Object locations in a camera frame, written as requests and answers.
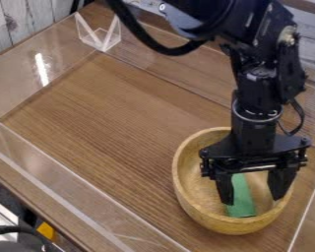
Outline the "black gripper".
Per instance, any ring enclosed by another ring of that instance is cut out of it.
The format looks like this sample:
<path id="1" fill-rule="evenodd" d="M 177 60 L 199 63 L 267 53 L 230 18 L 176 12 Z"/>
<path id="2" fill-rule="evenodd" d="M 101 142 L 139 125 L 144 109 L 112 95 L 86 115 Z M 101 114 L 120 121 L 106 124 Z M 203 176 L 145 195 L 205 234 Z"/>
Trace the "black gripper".
<path id="1" fill-rule="evenodd" d="M 232 175 L 266 171 L 274 200 L 284 195 L 296 172 L 306 165 L 311 141 L 294 132 L 276 132 L 282 106 L 271 111 L 254 111 L 231 104 L 231 131 L 216 143 L 199 151 L 200 176 L 215 180 L 220 202 L 234 204 Z"/>

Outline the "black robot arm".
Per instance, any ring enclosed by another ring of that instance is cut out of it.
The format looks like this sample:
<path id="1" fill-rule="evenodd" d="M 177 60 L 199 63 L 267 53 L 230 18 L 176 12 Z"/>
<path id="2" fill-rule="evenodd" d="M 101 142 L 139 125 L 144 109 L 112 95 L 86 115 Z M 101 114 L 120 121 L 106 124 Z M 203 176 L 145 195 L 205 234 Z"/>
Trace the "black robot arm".
<path id="1" fill-rule="evenodd" d="M 280 123 L 287 104 L 302 110 L 296 96 L 304 91 L 294 16 L 278 0 L 163 0 L 159 12 L 183 37 L 224 40 L 236 82 L 231 130 L 200 149 L 200 175 L 215 181 L 220 202 L 231 205 L 232 176 L 264 170 L 278 200 L 306 165 L 311 145 Z"/>

